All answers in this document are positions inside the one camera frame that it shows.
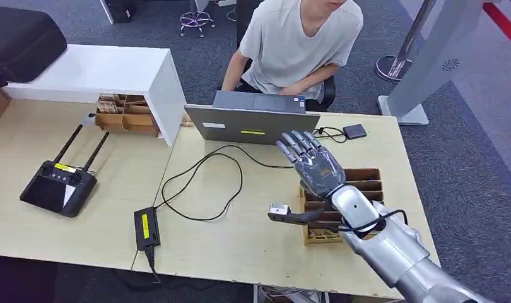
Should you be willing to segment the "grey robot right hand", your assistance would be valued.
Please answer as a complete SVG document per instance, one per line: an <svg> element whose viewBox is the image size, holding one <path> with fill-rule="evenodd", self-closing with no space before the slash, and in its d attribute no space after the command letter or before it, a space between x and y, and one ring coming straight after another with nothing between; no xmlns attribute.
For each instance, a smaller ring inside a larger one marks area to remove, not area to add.
<svg viewBox="0 0 511 303"><path fill-rule="evenodd" d="M283 132L276 146L291 162L304 188L314 196L327 198L345 185L342 166L311 132Z"/></svg>

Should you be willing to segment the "person's left hand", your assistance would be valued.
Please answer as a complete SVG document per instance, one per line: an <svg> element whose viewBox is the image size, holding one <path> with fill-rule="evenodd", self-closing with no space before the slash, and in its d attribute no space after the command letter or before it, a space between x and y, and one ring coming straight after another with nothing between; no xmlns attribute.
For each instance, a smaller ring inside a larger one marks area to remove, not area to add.
<svg viewBox="0 0 511 303"><path fill-rule="evenodd" d="M294 83L288 87L282 88L278 95L290 95L290 96L297 96L301 95L305 90L305 87L299 83Z"/></svg>

